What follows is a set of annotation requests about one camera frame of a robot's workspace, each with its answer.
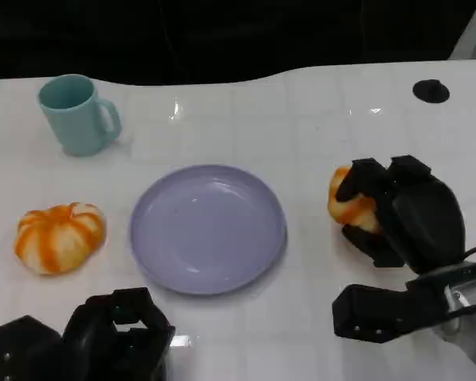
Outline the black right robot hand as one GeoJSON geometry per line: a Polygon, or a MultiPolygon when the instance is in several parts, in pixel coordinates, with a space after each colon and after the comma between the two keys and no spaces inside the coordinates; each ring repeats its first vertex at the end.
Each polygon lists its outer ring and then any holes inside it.
{"type": "Polygon", "coordinates": [[[411,155],[353,160],[336,170],[328,212],[375,267],[408,266],[421,275],[462,262],[465,224],[453,191],[411,155]]]}

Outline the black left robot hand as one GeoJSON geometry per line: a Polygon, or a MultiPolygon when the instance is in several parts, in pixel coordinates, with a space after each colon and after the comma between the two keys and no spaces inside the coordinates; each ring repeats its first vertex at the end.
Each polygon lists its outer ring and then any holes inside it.
{"type": "Polygon", "coordinates": [[[95,295],[62,336],[62,380],[165,380],[175,327],[146,287],[95,295]]]}

